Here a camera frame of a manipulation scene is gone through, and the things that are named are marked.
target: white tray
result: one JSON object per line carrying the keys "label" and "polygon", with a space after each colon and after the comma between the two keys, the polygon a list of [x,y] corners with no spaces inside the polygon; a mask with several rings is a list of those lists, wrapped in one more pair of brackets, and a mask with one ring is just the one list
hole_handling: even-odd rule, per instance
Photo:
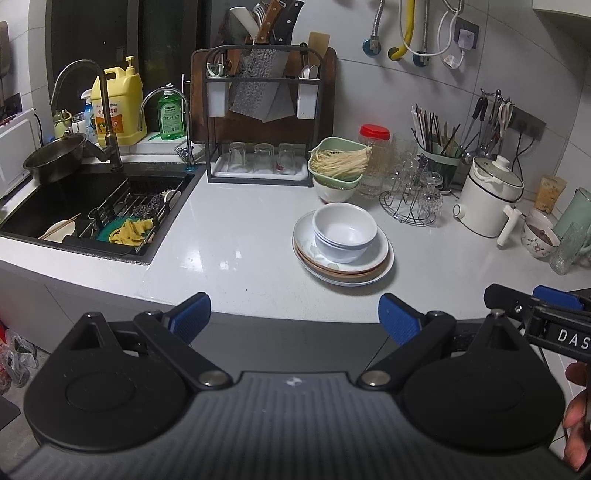
{"label": "white tray", "polygon": [[[254,163],[254,155],[254,153],[246,154],[251,165]],[[306,164],[306,159],[304,157],[295,157],[296,164],[301,167],[301,170],[299,172],[296,172],[295,175],[283,175],[281,173],[273,172],[271,170],[260,173],[254,173],[252,171],[244,173],[228,171],[228,157],[229,154],[224,153],[217,159],[217,162],[215,162],[215,164],[212,167],[212,175],[214,177],[229,177],[232,179],[269,179],[279,181],[305,180],[308,178],[308,166]]]}

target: chopsticks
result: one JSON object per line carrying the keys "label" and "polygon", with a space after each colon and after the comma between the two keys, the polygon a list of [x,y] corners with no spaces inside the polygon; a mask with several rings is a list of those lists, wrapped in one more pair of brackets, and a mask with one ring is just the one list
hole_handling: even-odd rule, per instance
{"label": "chopsticks", "polygon": [[48,236],[53,235],[54,233],[56,233],[57,231],[61,230],[62,228],[64,228],[66,225],[71,224],[74,220],[76,220],[78,217],[80,216],[80,214],[78,215],[74,215],[72,218],[70,218],[69,220],[66,220],[65,222],[62,222],[61,225],[56,225],[55,227],[51,228],[47,233],[44,233],[43,235],[41,235],[39,237],[39,240],[45,240]]}
{"label": "chopsticks", "polygon": [[[416,103],[411,107],[411,115],[414,124],[414,128],[411,130],[413,131],[414,138],[425,152],[437,153],[438,155],[450,158],[457,158],[462,154],[457,144],[454,146],[454,139],[462,124],[458,124],[453,129],[452,136],[448,137],[448,123],[445,122],[442,129],[439,116],[436,113],[424,111]],[[439,145],[441,152],[439,150],[435,152],[435,145]]]}

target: sink drain rack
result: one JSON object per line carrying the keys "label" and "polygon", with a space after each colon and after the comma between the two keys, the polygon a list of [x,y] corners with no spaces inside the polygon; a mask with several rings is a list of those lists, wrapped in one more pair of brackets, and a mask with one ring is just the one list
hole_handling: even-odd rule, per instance
{"label": "sink drain rack", "polygon": [[[154,237],[158,234],[162,221],[170,213],[171,202],[178,200],[181,192],[184,190],[183,186],[186,187],[185,184],[188,183],[189,180],[187,178],[180,177],[172,177],[166,180],[150,179],[149,177],[128,177],[100,206],[90,211],[88,218],[91,222],[86,228],[84,228],[84,230],[82,230],[78,237],[78,240],[84,243],[81,246],[88,248],[89,241],[92,241],[94,243],[93,249],[96,250],[109,252],[118,250],[121,254],[125,255],[129,253],[141,255],[144,248],[154,240]],[[153,198],[166,191],[172,191],[172,193],[167,195],[168,200],[163,202],[157,215],[154,216],[154,227],[146,235],[141,245],[130,247],[127,245],[117,245],[98,241],[96,239],[99,233],[112,221],[117,218],[131,216],[136,208],[149,204]]]}

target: black sink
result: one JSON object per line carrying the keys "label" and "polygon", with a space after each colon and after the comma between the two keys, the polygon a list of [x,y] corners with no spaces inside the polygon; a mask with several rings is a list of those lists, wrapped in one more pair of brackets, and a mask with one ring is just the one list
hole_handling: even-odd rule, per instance
{"label": "black sink", "polygon": [[[203,173],[203,166],[186,173],[183,164],[174,163],[126,164],[123,173],[112,173],[108,164],[86,165],[65,179],[37,188],[0,224],[0,236],[80,254],[149,264]],[[172,207],[167,205],[162,211],[150,242],[141,248],[95,240],[97,227],[100,230],[103,226],[97,211],[103,220],[104,212],[112,214],[109,203],[121,196],[125,198],[130,185],[132,190],[140,189],[140,193],[145,189],[154,192],[178,189],[180,197]],[[54,223],[78,213],[76,237],[66,237],[63,244],[38,239]]]}

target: metal screw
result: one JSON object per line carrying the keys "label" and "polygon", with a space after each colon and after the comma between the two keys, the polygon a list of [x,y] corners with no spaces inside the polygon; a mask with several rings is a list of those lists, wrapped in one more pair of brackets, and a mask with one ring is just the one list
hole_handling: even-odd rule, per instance
{"label": "metal screw", "polygon": [[199,375],[199,383],[206,387],[220,387],[228,381],[229,378],[227,373],[222,372],[221,370],[210,370],[209,372],[203,372]]}
{"label": "metal screw", "polygon": [[390,383],[392,378],[386,372],[381,370],[372,370],[361,375],[361,381],[370,387],[383,387]]}
{"label": "metal screw", "polygon": [[491,315],[493,316],[493,318],[500,319],[501,317],[504,317],[505,316],[505,310],[492,309],[491,310]]}

